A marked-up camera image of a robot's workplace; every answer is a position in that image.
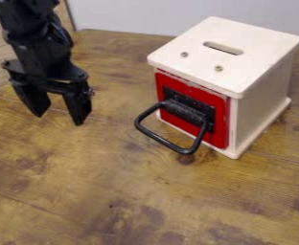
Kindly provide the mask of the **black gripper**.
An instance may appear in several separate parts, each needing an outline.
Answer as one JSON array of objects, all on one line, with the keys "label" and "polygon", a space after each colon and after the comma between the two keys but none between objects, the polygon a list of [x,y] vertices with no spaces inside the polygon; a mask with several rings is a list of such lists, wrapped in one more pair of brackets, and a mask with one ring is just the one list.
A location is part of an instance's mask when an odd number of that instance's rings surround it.
[{"label": "black gripper", "polygon": [[75,44],[58,14],[12,20],[4,39],[16,60],[7,61],[3,68],[11,73],[12,87],[27,108],[40,117],[51,106],[47,93],[62,94],[75,125],[83,125],[92,112],[94,91],[87,72],[72,63]]}]

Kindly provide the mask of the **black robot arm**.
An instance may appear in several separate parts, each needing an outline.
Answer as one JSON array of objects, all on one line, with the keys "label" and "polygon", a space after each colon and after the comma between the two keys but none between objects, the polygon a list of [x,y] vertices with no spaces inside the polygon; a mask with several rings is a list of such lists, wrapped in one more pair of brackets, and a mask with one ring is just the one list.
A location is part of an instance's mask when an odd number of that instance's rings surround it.
[{"label": "black robot arm", "polygon": [[49,94],[63,97],[75,124],[92,112],[88,74],[72,63],[74,39],[55,13],[59,0],[0,0],[3,36],[16,58],[3,62],[25,106],[41,116]]}]

